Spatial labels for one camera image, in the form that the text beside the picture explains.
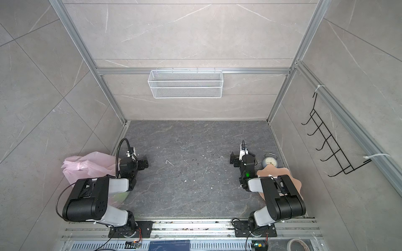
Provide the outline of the pink plastic bag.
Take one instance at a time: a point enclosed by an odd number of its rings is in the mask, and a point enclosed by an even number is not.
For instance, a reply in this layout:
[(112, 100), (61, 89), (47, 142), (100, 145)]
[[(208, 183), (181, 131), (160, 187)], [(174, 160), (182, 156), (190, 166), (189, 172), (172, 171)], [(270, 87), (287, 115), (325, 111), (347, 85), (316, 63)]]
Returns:
[(115, 176), (115, 167), (115, 157), (101, 152), (92, 152), (85, 156), (66, 158), (61, 168), (67, 181), (73, 184), (79, 179)]

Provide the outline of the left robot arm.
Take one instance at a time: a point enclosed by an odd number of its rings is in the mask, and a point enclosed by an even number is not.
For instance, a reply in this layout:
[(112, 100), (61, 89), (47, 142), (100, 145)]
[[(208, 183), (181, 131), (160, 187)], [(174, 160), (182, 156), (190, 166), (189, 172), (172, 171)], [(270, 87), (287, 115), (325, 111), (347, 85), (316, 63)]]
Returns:
[(138, 172), (148, 166), (147, 159), (131, 153), (122, 159), (101, 152), (66, 158), (62, 172), (73, 188), (62, 218), (110, 227), (110, 238), (150, 237), (151, 221), (136, 221), (131, 211), (118, 209), (134, 190)]

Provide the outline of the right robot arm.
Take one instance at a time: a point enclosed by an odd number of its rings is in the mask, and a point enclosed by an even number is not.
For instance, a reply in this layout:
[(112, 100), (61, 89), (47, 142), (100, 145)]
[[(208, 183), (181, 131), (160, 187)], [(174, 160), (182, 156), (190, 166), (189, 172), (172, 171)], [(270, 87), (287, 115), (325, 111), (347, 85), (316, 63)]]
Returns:
[(276, 237), (275, 223), (305, 215), (306, 206), (300, 195), (301, 182), (291, 175), (289, 169), (278, 167), (275, 154), (268, 153), (258, 163), (256, 155), (242, 142), (239, 154), (231, 153), (230, 164), (240, 170), (240, 187), (260, 194), (265, 201), (265, 206), (251, 212), (246, 221), (232, 219), (236, 237), (264, 234)]

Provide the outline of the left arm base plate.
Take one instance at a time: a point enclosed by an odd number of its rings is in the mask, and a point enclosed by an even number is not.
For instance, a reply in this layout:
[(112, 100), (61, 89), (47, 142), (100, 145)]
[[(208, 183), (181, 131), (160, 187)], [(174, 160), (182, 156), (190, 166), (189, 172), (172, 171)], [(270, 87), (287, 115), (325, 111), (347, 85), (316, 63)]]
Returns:
[(109, 231), (108, 238), (149, 238), (151, 236), (153, 221), (136, 221), (122, 227), (114, 227)]

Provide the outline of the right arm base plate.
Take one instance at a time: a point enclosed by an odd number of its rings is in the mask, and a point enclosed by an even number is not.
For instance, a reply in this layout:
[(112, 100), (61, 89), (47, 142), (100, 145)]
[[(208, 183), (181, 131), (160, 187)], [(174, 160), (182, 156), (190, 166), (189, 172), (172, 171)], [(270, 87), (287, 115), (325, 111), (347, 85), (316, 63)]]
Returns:
[(233, 219), (231, 225), (235, 230), (236, 237), (277, 237), (275, 225), (266, 225), (264, 227), (255, 227), (253, 230), (248, 221)]

